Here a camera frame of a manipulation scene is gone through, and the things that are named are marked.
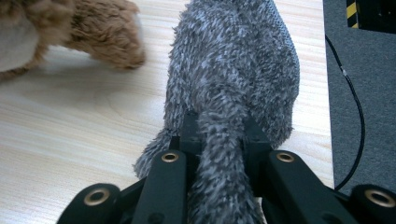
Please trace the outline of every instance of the fluffy gray fur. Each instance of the fluffy gray fur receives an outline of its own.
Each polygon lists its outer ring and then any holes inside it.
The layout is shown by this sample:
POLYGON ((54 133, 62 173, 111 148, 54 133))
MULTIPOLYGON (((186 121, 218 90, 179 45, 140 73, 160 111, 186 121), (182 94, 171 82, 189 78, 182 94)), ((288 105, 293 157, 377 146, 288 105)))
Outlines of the fluffy gray fur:
POLYGON ((272 0, 192 0, 171 51, 164 127, 134 169, 179 135, 184 113, 199 114, 204 149, 189 196, 192 223, 263 223, 244 172, 239 141, 251 115, 272 146, 291 133, 299 63, 272 0))

